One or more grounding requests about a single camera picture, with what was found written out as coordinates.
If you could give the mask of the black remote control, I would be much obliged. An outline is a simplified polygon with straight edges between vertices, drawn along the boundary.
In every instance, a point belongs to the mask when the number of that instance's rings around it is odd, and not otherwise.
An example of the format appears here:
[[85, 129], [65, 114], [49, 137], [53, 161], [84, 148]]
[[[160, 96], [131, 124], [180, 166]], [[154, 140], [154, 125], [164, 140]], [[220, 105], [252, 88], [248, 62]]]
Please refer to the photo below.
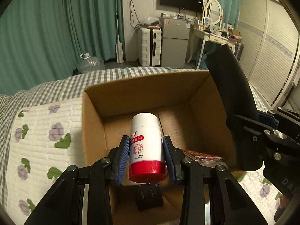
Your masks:
[[205, 60], [206, 66], [220, 94], [236, 150], [237, 167], [243, 171], [255, 171], [262, 166], [262, 157], [253, 136], [246, 133], [241, 116], [258, 121], [258, 113], [250, 86], [243, 69], [230, 47], [225, 44]]

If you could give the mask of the pink rose-pattern case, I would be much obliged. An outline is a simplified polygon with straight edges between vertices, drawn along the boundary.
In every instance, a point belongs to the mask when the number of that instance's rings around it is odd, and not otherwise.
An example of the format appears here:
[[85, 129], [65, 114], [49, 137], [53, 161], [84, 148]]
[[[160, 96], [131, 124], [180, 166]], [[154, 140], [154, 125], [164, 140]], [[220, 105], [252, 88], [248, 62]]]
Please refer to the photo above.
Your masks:
[[197, 151], [183, 150], [183, 153], [186, 157], [189, 157], [200, 164], [210, 164], [223, 161], [222, 157], [200, 153]]

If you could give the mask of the black power adapter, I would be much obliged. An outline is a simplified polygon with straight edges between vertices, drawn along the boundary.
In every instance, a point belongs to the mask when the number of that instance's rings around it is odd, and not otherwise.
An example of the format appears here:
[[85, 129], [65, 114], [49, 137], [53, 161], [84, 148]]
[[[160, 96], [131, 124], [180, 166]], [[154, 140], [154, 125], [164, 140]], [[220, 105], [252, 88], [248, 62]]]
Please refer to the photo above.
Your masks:
[[135, 200], [139, 211], [164, 206], [158, 183], [139, 184], [135, 191]]

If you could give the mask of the white bottle red cap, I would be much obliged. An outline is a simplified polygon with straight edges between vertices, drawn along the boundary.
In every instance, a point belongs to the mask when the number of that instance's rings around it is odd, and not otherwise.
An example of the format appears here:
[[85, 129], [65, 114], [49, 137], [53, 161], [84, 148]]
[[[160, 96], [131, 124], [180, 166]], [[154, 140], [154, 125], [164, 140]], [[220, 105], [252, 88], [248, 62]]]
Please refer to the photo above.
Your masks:
[[129, 180], [158, 183], [167, 178], [160, 122], [152, 113], [132, 118], [129, 147]]

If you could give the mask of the floral quilted blanket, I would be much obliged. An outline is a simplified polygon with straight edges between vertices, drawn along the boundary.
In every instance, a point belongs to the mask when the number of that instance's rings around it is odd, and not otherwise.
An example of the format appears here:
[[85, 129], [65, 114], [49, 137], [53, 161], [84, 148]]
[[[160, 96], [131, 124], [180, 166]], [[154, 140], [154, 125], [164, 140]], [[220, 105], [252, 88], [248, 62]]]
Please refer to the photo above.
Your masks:
[[84, 166], [82, 99], [17, 111], [6, 172], [6, 211], [24, 224], [48, 189], [70, 165]]

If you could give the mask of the open cardboard box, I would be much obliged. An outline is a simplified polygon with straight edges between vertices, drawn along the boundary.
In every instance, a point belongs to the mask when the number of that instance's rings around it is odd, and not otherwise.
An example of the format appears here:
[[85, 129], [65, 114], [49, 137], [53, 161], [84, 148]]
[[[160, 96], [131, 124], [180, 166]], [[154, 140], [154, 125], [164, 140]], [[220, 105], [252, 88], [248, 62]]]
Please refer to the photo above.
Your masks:
[[159, 152], [169, 136], [177, 148], [216, 155], [231, 169], [236, 152], [225, 109], [208, 71], [190, 70], [105, 82], [88, 87], [82, 102], [82, 143], [87, 165], [133, 139], [143, 158], [145, 141]]

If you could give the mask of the white louvered wardrobe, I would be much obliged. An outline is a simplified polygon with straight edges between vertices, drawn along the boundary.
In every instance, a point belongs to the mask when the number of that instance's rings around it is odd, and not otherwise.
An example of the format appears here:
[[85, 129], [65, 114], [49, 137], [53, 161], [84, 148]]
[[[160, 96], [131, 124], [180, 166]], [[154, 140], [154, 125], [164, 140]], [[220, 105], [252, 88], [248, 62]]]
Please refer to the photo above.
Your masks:
[[275, 0], [241, 0], [237, 29], [243, 36], [239, 62], [244, 74], [273, 105], [296, 62], [299, 33]]

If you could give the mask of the white dressing table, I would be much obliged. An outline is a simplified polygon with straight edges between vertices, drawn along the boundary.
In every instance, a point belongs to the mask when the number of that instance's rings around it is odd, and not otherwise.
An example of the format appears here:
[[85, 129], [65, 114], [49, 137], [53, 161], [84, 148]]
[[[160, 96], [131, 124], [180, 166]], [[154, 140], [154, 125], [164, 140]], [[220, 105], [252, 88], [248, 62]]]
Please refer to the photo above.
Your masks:
[[[199, 57], [195, 56], [195, 64], [192, 64], [193, 56], [196, 54], [195, 52], [195, 43], [196, 40], [200, 40], [201, 43], [198, 47], [197, 52], [199, 53]], [[200, 69], [200, 64], [201, 64], [201, 59], [202, 55], [204, 53], [204, 48], [206, 43], [214, 43], [217, 45], [228, 45], [231, 51], [234, 53], [235, 57], [237, 60], [241, 58], [241, 54], [243, 52], [243, 45], [239, 42], [236, 41], [232, 38], [227, 38], [223, 36], [219, 36], [216, 34], [208, 33], [205, 31], [201, 31], [198, 28], [193, 27], [190, 29], [190, 38], [189, 38], [189, 45], [188, 45], [188, 52], [189, 52], [189, 57], [186, 60], [188, 64], [191, 64], [191, 67], [193, 69]]]

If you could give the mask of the grey checked bed sheet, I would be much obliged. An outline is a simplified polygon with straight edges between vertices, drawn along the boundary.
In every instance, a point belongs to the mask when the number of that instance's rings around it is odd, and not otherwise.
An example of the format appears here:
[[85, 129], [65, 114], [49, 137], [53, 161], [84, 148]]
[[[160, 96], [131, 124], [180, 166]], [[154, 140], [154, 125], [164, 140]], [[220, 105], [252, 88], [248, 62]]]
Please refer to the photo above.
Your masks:
[[15, 94], [1, 94], [1, 205], [7, 210], [6, 172], [9, 160], [9, 141], [13, 119], [19, 109], [79, 98], [86, 87], [99, 83], [147, 75], [191, 71], [193, 70], [172, 69], [170, 67], [127, 67], [125, 69], [96, 70], [63, 80], [42, 83]]

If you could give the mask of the oval vanity mirror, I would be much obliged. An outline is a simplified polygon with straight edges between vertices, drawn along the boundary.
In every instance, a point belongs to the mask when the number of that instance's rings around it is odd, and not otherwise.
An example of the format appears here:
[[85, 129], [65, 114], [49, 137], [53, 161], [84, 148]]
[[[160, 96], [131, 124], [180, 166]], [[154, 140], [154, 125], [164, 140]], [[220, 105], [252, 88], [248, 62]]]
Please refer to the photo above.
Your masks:
[[212, 25], [222, 22], [224, 10], [218, 0], [209, 0], [204, 7], [204, 17], [211, 19]]

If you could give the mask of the silver mini fridge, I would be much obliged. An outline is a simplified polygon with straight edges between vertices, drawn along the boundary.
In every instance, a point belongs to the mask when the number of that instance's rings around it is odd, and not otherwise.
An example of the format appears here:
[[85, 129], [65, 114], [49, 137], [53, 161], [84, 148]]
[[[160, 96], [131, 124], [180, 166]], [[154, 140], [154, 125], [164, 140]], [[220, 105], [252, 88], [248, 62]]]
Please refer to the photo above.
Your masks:
[[161, 66], [183, 68], [190, 34], [190, 21], [160, 17], [162, 22]]

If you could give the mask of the clear water jug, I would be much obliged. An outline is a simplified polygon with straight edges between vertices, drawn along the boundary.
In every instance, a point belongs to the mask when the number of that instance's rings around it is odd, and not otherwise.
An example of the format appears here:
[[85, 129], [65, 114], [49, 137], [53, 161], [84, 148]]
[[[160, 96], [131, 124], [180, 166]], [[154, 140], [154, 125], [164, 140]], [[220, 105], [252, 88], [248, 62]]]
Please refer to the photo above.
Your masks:
[[78, 70], [82, 74], [96, 70], [105, 70], [105, 64], [103, 60], [91, 56], [89, 53], [82, 53], [80, 54], [80, 64], [78, 66]]

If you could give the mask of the white flat mop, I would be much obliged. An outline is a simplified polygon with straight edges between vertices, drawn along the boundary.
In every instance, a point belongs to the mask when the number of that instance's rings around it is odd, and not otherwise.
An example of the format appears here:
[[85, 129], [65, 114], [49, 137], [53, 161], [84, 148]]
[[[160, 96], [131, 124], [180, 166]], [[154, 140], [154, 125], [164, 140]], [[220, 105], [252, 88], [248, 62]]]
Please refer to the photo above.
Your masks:
[[117, 63], [122, 64], [124, 62], [124, 56], [123, 56], [123, 45], [120, 42], [119, 38], [119, 18], [118, 18], [118, 12], [117, 12], [117, 0], [115, 0], [115, 15], [116, 15], [116, 58]]

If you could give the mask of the green curtain left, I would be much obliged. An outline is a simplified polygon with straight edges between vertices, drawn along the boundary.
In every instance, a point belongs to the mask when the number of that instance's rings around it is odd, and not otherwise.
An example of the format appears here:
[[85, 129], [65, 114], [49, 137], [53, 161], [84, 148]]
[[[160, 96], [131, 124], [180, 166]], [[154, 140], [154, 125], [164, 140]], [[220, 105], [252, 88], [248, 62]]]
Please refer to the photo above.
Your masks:
[[65, 79], [82, 53], [114, 59], [115, 45], [115, 0], [1, 0], [1, 93]]

